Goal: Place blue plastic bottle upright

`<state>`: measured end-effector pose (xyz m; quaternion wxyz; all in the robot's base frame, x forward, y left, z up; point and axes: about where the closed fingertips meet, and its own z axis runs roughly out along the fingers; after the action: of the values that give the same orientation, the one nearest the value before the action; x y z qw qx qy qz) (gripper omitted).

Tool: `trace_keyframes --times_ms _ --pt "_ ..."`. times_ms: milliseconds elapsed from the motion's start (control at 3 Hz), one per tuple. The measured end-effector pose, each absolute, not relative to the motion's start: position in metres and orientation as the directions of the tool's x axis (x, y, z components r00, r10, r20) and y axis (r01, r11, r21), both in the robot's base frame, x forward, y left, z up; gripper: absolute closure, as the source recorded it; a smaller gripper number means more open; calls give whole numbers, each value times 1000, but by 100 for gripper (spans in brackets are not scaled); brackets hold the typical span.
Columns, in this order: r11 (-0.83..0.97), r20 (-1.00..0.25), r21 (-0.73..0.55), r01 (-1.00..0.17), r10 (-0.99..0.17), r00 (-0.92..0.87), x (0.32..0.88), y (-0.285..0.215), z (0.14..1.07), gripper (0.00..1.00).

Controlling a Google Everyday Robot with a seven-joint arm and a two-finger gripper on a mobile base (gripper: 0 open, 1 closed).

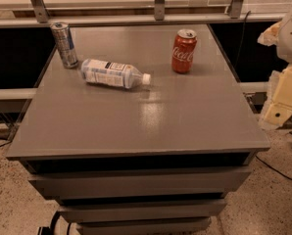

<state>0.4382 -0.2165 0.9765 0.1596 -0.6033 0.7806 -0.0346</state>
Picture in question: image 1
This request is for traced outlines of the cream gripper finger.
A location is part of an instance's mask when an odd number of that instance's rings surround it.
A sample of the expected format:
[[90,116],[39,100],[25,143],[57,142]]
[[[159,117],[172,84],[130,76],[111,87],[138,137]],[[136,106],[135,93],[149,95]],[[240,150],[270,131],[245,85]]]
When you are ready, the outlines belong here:
[[267,28],[258,37],[258,42],[265,46],[277,45],[280,26],[281,22],[277,22]]
[[292,64],[283,71],[274,70],[271,73],[267,97],[259,126],[264,130],[274,130],[292,117]]

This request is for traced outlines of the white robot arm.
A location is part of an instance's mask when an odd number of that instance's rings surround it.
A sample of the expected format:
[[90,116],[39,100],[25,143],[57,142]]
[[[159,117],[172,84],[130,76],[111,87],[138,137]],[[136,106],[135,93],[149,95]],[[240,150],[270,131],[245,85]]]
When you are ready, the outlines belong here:
[[283,19],[258,38],[262,45],[276,46],[277,57],[288,63],[283,71],[273,71],[268,81],[267,100],[259,125],[264,130],[281,127],[292,117],[292,8]]

